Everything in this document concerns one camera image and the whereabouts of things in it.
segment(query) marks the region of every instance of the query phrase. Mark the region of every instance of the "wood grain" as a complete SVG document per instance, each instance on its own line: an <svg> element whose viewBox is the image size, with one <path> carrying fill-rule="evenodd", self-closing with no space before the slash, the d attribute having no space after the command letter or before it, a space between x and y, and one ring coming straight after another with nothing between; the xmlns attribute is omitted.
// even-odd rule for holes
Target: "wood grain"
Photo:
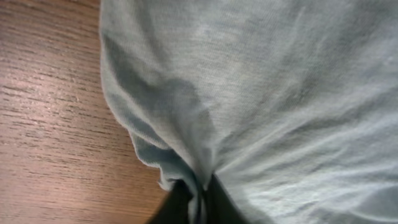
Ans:
<svg viewBox="0 0 398 224"><path fill-rule="evenodd" d="M0 0L0 223L143 223L165 195L100 83L99 1Z"/></svg>

